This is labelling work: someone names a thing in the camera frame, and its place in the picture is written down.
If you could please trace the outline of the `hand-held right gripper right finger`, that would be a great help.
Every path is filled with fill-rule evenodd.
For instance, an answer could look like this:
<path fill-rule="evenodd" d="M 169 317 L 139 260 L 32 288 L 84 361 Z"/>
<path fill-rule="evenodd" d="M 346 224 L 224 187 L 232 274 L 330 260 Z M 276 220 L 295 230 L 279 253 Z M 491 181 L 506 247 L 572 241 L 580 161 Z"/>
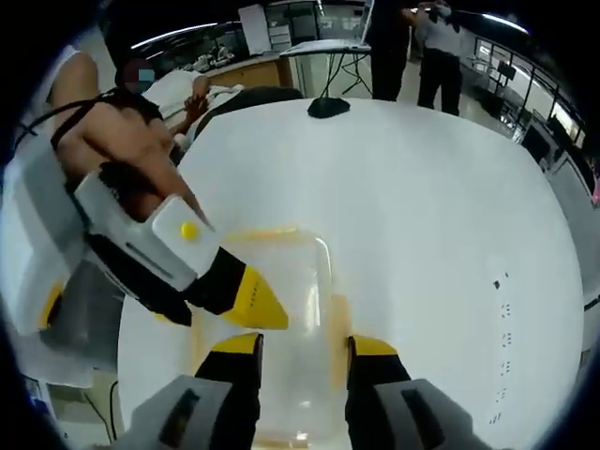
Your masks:
<path fill-rule="evenodd" d="M 383 340 L 351 335 L 345 419 L 353 449 L 473 449 L 473 420 Z"/>

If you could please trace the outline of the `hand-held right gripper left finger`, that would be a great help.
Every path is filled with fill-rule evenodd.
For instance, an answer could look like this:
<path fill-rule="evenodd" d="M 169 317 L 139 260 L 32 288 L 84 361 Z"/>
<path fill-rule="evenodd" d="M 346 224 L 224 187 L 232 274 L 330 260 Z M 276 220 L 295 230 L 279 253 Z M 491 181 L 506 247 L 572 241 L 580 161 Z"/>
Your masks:
<path fill-rule="evenodd" d="M 260 418 L 263 335 L 226 338 L 194 376 L 182 375 L 140 405 L 132 449 L 249 449 Z"/>

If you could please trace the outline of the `person's left hand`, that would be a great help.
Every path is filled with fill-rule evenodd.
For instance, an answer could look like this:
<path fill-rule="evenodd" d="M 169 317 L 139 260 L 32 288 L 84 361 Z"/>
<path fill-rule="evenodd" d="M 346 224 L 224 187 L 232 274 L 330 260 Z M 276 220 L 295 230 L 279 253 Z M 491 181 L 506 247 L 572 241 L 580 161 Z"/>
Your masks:
<path fill-rule="evenodd" d="M 109 175 L 117 201 L 138 222 L 150 218 L 175 195 L 204 223 L 209 220 L 188 184 L 173 166 L 157 136 L 144 124 L 126 120 L 88 124 L 60 142 L 68 177 L 80 181 L 93 171 Z"/>

